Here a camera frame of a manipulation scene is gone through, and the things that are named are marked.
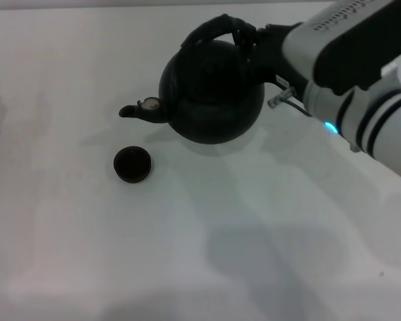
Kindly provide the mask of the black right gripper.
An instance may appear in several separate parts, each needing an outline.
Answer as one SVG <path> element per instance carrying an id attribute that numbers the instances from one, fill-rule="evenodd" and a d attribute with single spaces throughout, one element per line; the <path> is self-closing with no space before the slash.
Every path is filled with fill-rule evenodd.
<path id="1" fill-rule="evenodd" d="M 249 65 L 253 58 L 253 81 L 272 83 L 283 88 L 277 77 L 295 89 L 295 98 L 302 100 L 307 80 L 300 75 L 284 58 L 282 45 L 288 34 L 301 25 L 271 25 L 256 28 L 246 21 L 232 17 L 231 32 L 235 45 L 239 46 L 239 63 Z"/>

